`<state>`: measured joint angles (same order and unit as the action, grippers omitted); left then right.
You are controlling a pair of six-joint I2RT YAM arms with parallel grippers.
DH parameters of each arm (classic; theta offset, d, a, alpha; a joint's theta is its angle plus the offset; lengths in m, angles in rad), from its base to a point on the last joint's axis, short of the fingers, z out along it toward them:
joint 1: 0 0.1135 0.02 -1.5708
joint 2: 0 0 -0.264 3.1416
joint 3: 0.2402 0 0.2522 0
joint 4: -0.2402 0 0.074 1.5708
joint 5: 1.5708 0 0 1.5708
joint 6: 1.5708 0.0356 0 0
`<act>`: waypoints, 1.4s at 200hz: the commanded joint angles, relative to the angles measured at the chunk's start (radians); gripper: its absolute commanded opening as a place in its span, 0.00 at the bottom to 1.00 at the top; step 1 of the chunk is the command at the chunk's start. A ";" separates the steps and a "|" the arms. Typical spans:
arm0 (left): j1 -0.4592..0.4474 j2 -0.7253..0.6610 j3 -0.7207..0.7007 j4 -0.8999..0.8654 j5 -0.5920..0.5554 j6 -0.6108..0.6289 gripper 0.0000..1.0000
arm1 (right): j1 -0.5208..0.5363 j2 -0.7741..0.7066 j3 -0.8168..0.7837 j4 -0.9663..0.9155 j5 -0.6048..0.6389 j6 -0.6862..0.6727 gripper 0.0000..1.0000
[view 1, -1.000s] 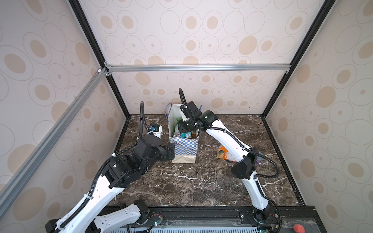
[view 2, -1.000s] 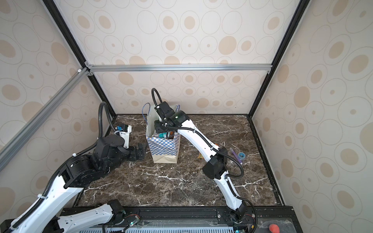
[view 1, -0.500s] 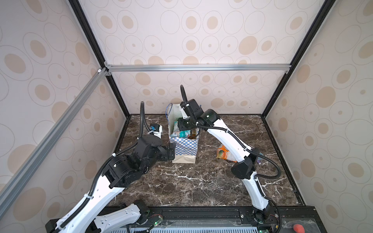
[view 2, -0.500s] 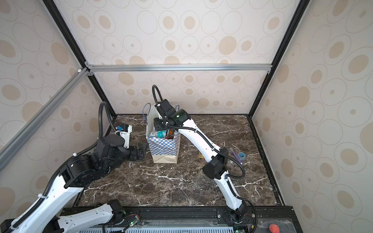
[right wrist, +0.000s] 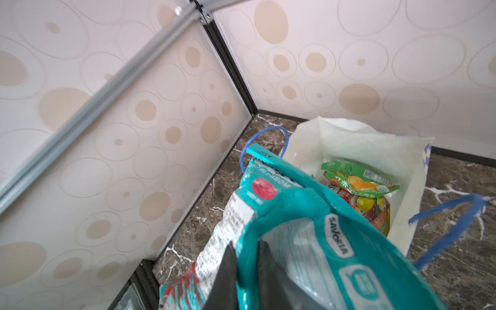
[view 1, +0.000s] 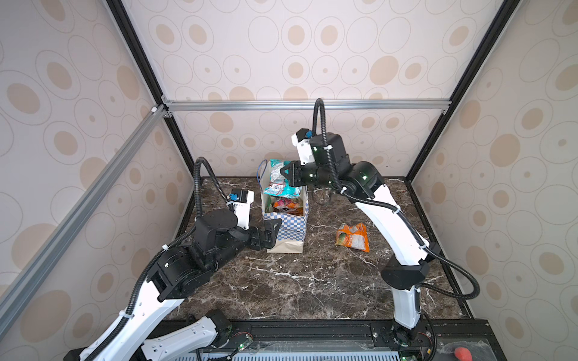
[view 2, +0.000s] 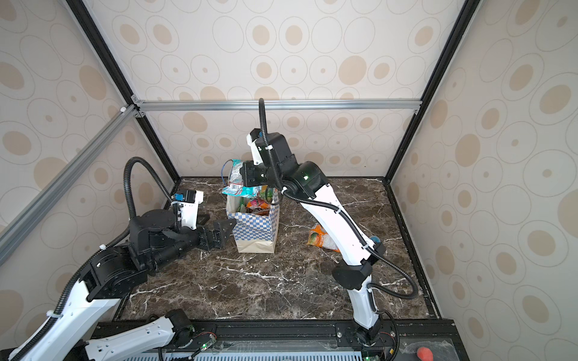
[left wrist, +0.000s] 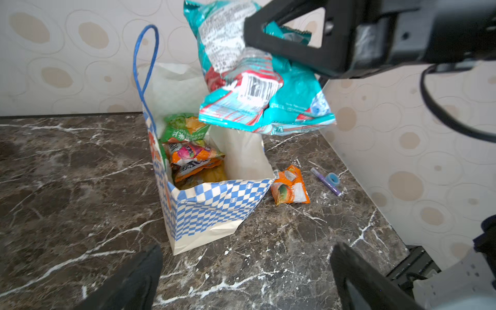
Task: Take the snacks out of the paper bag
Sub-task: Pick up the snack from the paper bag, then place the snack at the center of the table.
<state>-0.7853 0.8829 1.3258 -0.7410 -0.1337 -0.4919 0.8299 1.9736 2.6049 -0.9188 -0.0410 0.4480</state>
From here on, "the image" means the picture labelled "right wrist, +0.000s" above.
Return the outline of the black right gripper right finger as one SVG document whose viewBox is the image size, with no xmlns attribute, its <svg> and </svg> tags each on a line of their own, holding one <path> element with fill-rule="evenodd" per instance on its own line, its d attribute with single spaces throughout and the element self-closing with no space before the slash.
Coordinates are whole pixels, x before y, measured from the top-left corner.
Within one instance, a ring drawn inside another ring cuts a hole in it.
<svg viewBox="0 0 496 310">
<path fill-rule="evenodd" d="M 258 292 L 261 309 L 302 309 L 299 287 L 273 258 L 269 244 L 258 242 Z"/>
</svg>

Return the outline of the green snack packet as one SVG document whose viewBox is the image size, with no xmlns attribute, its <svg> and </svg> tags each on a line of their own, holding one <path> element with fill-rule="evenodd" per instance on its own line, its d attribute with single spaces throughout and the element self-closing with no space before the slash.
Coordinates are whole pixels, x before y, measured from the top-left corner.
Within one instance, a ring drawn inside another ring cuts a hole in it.
<svg viewBox="0 0 496 310">
<path fill-rule="evenodd" d="M 327 180 L 355 196 L 382 198 L 400 189 L 399 184 L 349 160 L 329 161 L 320 169 Z"/>
</svg>

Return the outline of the blue checkered paper bag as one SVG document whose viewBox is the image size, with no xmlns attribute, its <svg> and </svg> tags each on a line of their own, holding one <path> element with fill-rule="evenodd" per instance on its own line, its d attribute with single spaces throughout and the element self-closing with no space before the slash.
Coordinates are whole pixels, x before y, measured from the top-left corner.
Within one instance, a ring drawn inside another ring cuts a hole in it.
<svg viewBox="0 0 496 310">
<path fill-rule="evenodd" d="M 438 206 L 421 211 L 429 160 L 431 138 L 395 136 L 376 131 L 360 121 L 317 117 L 298 125 L 295 131 L 271 125 L 254 134 L 254 141 L 270 130 L 280 131 L 284 145 L 280 156 L 309 175 L 318 175 L 320 166 L 327 161 L 344 158 L 368 169 L 369 173 L 383 174 L 400 188 L 392 196 L 391 226 L 388 240 L 403 253 L 407 253 L 418 221 L 433 214 L 462 204 L 470 207 L 452 228 L 415 261 L 417 269 L 425 268 L 439 256 L 479 218 L 486 206 L 478 194 L 463 195 Z"/>
</svg>

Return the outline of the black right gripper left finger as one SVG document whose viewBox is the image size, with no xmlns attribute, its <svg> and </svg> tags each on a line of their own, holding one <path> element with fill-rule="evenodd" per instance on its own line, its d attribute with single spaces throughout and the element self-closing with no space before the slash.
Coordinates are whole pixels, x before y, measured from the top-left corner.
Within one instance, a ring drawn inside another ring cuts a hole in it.
<svg viewBox="0 0 496 310">
<path fill-rule="evenodd" d="M 230 242 L 223 254 L 221 265 L 214 279 L 213 287 L 203 310 L 238 310 L 237 283 L 238 269 L 236 251 Z"/>
</svg>

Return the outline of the teal mint candy packet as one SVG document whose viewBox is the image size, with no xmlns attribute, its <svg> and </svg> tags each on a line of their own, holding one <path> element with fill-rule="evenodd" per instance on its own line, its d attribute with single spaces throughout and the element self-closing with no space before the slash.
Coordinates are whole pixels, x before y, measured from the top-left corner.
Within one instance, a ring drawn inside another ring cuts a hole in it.
<svg viewBox="0 0 496 310">
<path fill-rule="evenodd" d="M 341 197 L 258 144 L 221 221 L 160 309 L 202 309 L 226 247 L 237 258 L 239 309 L 261 309 L 258 242 L 299 287 L 302 309 L 443 309 L 413 264 Z"/>
</svg>

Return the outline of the Fox's fruit candy packet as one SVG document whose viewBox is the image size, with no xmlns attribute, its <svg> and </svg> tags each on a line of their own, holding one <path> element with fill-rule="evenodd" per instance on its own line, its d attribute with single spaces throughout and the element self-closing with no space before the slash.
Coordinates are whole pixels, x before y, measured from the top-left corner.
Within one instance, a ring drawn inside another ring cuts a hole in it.
<svg viewBox="0 0 496 310">
<path fill-rule="evenodd" d="M 390 203 L 381 198 L 367 198 L 353 195 L 339 186 L 331 183 L 328 185 L 335 194 L 340 196 L 357 213 L 378 229 L 384 236 L 390 232 Z"/>
</svg>

